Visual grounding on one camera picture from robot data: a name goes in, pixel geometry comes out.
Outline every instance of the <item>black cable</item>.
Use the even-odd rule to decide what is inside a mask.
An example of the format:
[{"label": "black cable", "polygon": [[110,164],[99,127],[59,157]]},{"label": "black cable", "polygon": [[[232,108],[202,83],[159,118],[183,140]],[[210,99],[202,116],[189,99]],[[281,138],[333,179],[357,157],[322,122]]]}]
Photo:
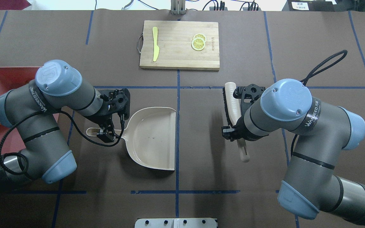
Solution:
[{"label": "black cable", "polygon": [[[102,144],[102,143],[98,143],[98,142],[95,142],[95,141],[92,141],[91,139],[89,139],[87,136],[85,136],[81,130],[78,128],[77,124],[75,123],[74,119],[71,117],[70,114],[68,114],[67,112],[65,111],[62,111],[62,110],[59,110],[58,111],[59,113],[62,113],[64,115],[66,115],[68,118],[70,118],[71,122],[73,123],[75,129],[77,130],[77,132],[83,137],[85,138],[87,141],[89,141],[90,143],[93,143],[93,144],[96,144],[96,145],[99,145],[99,146],[105,146],[105,147],[112,147],[112,146],[115,146],[116,144],[119,143],[120,141],[120,138],[122,137],[122,134],[123,134],[123,131],[125,130],[125,120],[124,120],[124,116],[121,115],[121,118],[120,118],[120,125],[121,125],[121,130],[120,130],[120,134],[119,135],[116,135],[116,137],[118,138],[118,140],[113,143],[113,144]],[[26,116],[25,118],[23,118],[21,121],[19,121],[18,123],[14,124],[3,136],[3,138],[1,139],[1,142],[0,142],[0,166],[2,167],[3,170],[5,170],[6,172],[8,173],[11,173],[12,175],[22,175],[24,174],[25,172],[27,172],[28,168],[29,168],[29,160],[26,156],[24,156],[23,154],[19,153],[19,152],[15,152],[15,153],[6,153],[4,154],[4,156],[2,156],[2,148],[4,146],[4,143],[5,143],[5,140],[6,140],[6,137],[8,137],[9,133],[11,133],[17,126],[19,126],[19,124],[23,123],[24,121],[26,121],[27,119],[31,118],[31,117],[34,117],[36,115],[40,115],[40,114],[43,114],[44,112],[43,111],[37,111],[37,112],[34,112],[28,116]],[[4,159],[7,157],[7,156],[17,156],[17,157],[21,157],[24,161],[25,161],[25,167],[23,168],[23,170],[21,172],[15,172],[11,169],[9,169],[5,164],[4,164]]]},{"label": "black cable", "polygon": [[[327,66],[327,67],[325,67],[325,68],[323,68],[322,70],[320,70],[320,71],[318,71],[318,72],[315,72],[316,70],[318,70],[319,68],[321,68],[325,63],[327,63],[328,61],[330,61],[331,59],[333,59],[333,58],[335,58],[336,56],[339,56],[339,55],[341,55],[341,54],[343,54],[338,60],[336,60],[335,62],[333,62],[332,64],[330,64],[329,66]],[[347,55],[347,50],[342,50],[342,51],[340,51],[340,52],[338,52],[338,53],[335,53],[335,54],[333,54],[333,55],[331,55],[331,56],[329,56],[328,58],[326,58],[325,60],[323,60],[320,64],[318,64],[315,68],[313,68],[313,70],[311,70],[310,71],[310,73],[308,74],[308,76],[306,77],[306,78],[304,78],[304,79],[302,79],[300,82],[302,82],[302,84],[304,85],[304,86],[306,86],[307,85],[307,82],[308,82],[308,80],[311,78],[311,77],[313,77],[313,76],[315,76],[315,75],[317,75],[317,74],[319,74],[319,73],[321,73],[321,72],[323,72],[323,71],[325,71],[325,70],[327,70],[327,69],[329,69],[329,68],[331,68],[332,66],[334,66],[334,65],[336,65],[337,63],[339,63],[340,61],[342,61],[345,57],[346,57],[346,55]],[[294,136],[294,138],[292,139],[292,143],[291,143],[291,157],[292,157],[292,154],[294,153],[294,145],[295,145],[295,140],[297,139],[297,137],[298,137],[298,135],[297,134],[295,134],[295,136]]]},{"label": "black cable", "polygon": [[142,2],[142,0],[138,0],[139,2],[141,2],[141,3],[143,3],[143,4],[145,4],[146,6],[149,6],[148,4],[146,4],[146,3],[144,3],[144,2]]},{"label": "black cable", "polygon": [[[3,138],[1,139],[1,142],[0,142],[0,166],[3,170],[5,170],[6,172],[8,173],[11,173],[12,175],[21,175],[21,174],[24,174],[28,168],[29,168],[29,162],[28,162],[28,158],[26,156],[24,156],[23,154],[21,153],[18,153],[18,152],[15,152],[15,153],[7,153],[7,154],[4,154],[4,157],[2,156],[1,152],[2,152],[2,149],[3,149],[3,146],[4,146],[4,142],[6,140],[6,137],[8,137],[9,133],[11,133],[11,131],[13,131],[17,126],[19,126],[19,124],[23,123],[24,121],[26,121],[27,119],[29,119],[30,117],[34,117],[36,115],[40,115],[40,114],[43,114],[44,112],[42,111],[37,111],[37,112],[34,112],[30,115],[28,115],[27,117],[23,118],[21,121],[19,121],[18,123],[14,124],[3,136]],[[15,172],[11,169],[9,169],[8,167],[6,167],[6,165],[4,164],[4,159],[5,157],[7,156],[17,156],[17,157],[21,157],[23,158],[23,160],[25,160],[25,167],[23,168],[23,170],[21,172]]]},{"label": "black cable", "polygon": [[243,8],[243,6],[244,6],[246,3],[249,5],[248,7],[250,7],[250,3],[249,3],[249,2],[245,2],[245,3],[243,3],[243,4],[242,4],[242,6],[240,7],[239,11],[242,11],[242,8]]},{"label": "black cable", "polygon": [[217,1],[217,0],[210,0],[209,2],[207,2],[207,3],[204,5],[204,7],[203,7],[203,9],[202,9],[202,10],[204,10],[204,9],[205,9],[205,7],[207,7],[207,5],[208,5],[210,2],[213,2],[213,10],[215,10],[215,8],[219,7],[219,3],[218,3],[218,1]]},{"label": "black cable", "polygon": [[90,143],[93,143],[93,144],[95,144],[95,145],[98,145],[98,146],[105,146],[105,147],[112,147],[112,146],[115,146],[116,144],[118,144],[119,143],[119,141],[120,141],[120,137],[122,137],[122,134],[123,134],[123,131],[124,131],[124,129],[125,129],[125,121],[123,120],[123,118],[121,118],[121,120],[120,120],[120,127],[121,127],[121,130],[120,130],[120,134],[119,134],[119,137],[117,137],[118,138],[118,140],[115,142],[115,143],[113,143],[113,144],[110,144],[110,145],[107,145],[107,144],[102,144],[102,143],[98,143],[98,142],[95,142],[95,141],[92,141],[91,139],[89,139],[87,136],[85,136],[85,134],[83,134],[82,132],[81,132],[81,130],[78,128],[78,126],[77,126],[77,124],[75,123],[75,121],[74,121],[74,119],[71,117],[71,115],[70,114],[68,114],[67,112],[65,112],[65,111],[59,111],[59,113],[62,113],[62,114],[64,114],[64,115],[66,115],[68,118],[70,118],[70,120],[71,120],[71,122],[73,123],[73,125],[74,125],[74,127],[75,127],[75,129],[77,130],[77,132],[83,137],[83,138],[85,138],[87,141],[89,141]]}]

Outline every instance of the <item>metal bracket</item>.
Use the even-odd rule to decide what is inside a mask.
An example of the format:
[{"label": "metal bracket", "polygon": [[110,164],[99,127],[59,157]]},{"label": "metal bracket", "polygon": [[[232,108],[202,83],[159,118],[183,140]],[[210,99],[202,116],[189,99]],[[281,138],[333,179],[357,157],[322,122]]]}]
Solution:
[{"label": "metal bracket", "polygon": [[162,218],[138,219],[135,228],[218,228],[217,219],[213,218]]},{"label": "metal bracket", "polygon": [[171,14],[184,15],[185,0],[171,0]]},{"label": "metal bracket", "polygon": [[142,38],[142,41],[143,41],[143,32],[142,32],[142,34],[139,36],[139,38],[138,38],[138,44],[136,45],[136,49],[138,50],[139,54],[141,54],[141,53],[142,53],[142,50],[139,50],[140,38]]}]

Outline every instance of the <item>brown table surface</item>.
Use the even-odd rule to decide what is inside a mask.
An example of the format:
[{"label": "brown table surface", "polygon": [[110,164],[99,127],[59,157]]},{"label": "brown table surface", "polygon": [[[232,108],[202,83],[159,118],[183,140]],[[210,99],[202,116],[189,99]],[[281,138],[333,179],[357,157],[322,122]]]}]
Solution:
[{"label": "brown table surface", "polygon": [[[177,19],[219,23],[218,72],[139,68],[136,42],[144,20]],[[324,212],[298,220],[280,207],[292,133],[248,142],[249,163],[240,162],[236,143],[220,133],[225,82],[270,86],[302,79],[343,49],[347,57],[308,87],[365,119],[365,13],[0,11],[0,67],[62,59],[98,88],[129,88],[131,113],[153,106],[178,111],[174,172],[139,166],[124,141],[102,148],[73,131],[77,170],[57,183],[37,180],[0,196],[0,227],[134,227],[138,218],[176,217],[217,218],[222,228],[358,227]],[[94,127],[78,114],[75,121],[83,130]],[[70,121],[60,116],[59,125],[67,137]],[[365,184],[365,139],[341,153],[335,174]]]}]

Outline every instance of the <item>yellow knife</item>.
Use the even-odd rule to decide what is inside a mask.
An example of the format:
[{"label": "yellow knife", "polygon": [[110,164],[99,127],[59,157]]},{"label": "yellow knife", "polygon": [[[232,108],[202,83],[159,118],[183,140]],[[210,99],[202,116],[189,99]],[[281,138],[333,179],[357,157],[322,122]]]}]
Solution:
[{"label": "yellow knife", "polygon": [[154,45],[154,49],[153,49],[153,62],[157,61],[158,58],[158,53],[160,52],[160,48],[157,45],[157,34],[158,34],[158,28],[157,27],[153,27],[153,45]]}]

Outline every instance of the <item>label sticker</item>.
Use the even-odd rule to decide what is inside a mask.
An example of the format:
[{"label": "label sticker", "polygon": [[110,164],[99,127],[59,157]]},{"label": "label sticker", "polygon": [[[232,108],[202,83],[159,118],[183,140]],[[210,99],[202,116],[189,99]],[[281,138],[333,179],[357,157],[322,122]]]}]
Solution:
[{"label": "label sticker", "polygon": [[296,2],[291,2],[291,3],[292,3],[292,8],[293,9],[297,9],[297,10],[309,10],[308,3],[296,3]]}]

